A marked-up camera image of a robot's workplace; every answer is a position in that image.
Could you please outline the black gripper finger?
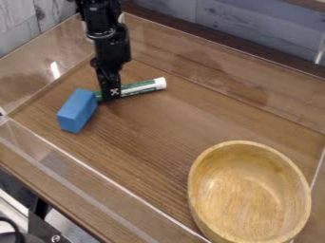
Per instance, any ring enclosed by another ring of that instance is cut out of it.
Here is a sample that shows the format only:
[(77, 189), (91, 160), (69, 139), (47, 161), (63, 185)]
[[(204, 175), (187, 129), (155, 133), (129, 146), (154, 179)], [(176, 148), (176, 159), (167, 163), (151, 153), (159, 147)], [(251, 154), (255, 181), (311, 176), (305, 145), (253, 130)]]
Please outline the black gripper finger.
[(109, 102), (120, 98), (120, 67), (117, 68), (107, 68), (97, 67), (96, 78), (101, 91), (101, 101)]

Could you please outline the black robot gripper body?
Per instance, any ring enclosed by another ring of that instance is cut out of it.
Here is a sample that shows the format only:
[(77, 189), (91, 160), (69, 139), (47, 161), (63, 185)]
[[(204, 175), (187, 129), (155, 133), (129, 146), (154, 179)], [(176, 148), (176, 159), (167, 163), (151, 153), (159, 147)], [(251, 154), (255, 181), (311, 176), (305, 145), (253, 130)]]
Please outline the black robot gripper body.
[(129, 32), (120, 0), (76, 0), (85, 36), (95, 46), (93, 65), (117, 73), (131, 61)]

